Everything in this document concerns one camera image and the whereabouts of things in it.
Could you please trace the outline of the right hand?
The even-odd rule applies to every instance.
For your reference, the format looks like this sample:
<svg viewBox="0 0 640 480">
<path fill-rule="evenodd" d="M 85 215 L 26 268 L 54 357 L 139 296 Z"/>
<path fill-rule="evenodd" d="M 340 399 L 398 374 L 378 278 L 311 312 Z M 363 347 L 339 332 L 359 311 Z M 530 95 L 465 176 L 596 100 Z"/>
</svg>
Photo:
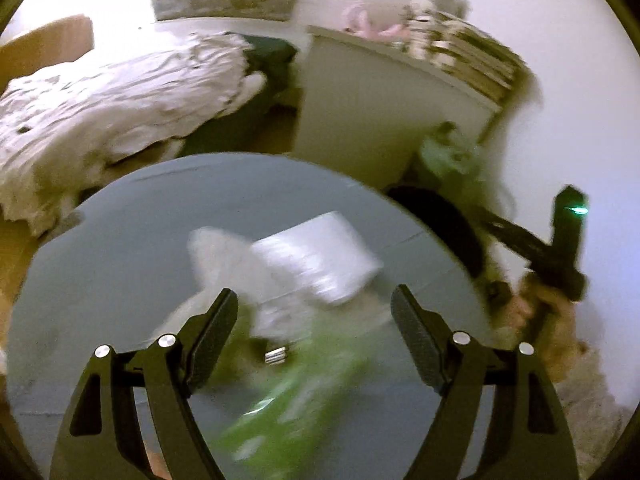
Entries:
<svg viewBox="0 0 640 480">
<path fill-rule="evenodd" d="M 516 293 L 494 315 L 494 325 L 517 342 L 529 336 L 552 382 L 565 380 L 588 350 L 577 336 L 574 302 L 533 272 L 521 277 Z"/>
</svg>

